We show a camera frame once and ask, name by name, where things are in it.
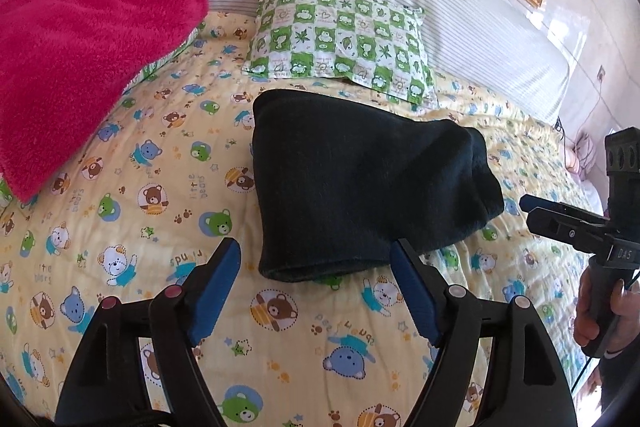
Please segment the dark sleeve forearm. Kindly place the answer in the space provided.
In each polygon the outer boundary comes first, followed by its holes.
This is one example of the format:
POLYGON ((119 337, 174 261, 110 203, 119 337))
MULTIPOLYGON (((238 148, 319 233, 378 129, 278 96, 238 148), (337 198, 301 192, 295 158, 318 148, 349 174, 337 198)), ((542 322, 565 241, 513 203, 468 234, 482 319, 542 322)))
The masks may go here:
POLYGON ((605 355, 600 360, 602 410, 605 410, 611 404, 620 392, 620 388, 628 381, 628 377, 636 373, 634 366, 638 360, 638 343, 633 343, 624 350, 615 352, 614 355, 605 355))

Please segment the person's right hand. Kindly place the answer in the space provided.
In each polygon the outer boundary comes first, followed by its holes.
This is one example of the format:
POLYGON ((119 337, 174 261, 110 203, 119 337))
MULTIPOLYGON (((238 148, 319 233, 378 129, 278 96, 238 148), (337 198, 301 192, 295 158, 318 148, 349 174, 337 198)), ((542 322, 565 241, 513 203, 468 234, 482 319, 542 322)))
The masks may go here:
MULTIPOLYGON (((587 267, 580 278, 574 321, 574 340, 580 347, 586 347, 591 340, 595 340, 599 335, 599 325, 589 315, 591 294, 591 268, 587 267)), ((639 298, 638 281, 635 281, 628 288, 625 287, 622 280, 616 282, 610 298, 610 307, 618 316, 618 322, 605 348, 610 355, 622 352, 638 337, 639 298)))

